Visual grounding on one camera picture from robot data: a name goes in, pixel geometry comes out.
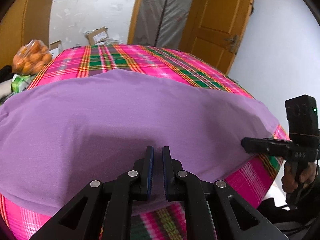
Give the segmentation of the black sleeve right forearm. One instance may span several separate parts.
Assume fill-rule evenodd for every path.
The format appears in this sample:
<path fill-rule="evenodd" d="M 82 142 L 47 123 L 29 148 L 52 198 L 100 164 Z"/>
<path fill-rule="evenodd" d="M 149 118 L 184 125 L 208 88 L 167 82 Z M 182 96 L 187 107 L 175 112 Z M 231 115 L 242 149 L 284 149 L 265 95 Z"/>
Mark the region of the black sleeve right forearm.
<path fill-rule="evenodd" d="M 288 239 L 319 239 L 319 166 L 309 163 L 299 181 L 304 188 L 293 209 L 276 207 L 274 199 L 268 198 L 258 211 Z"/>

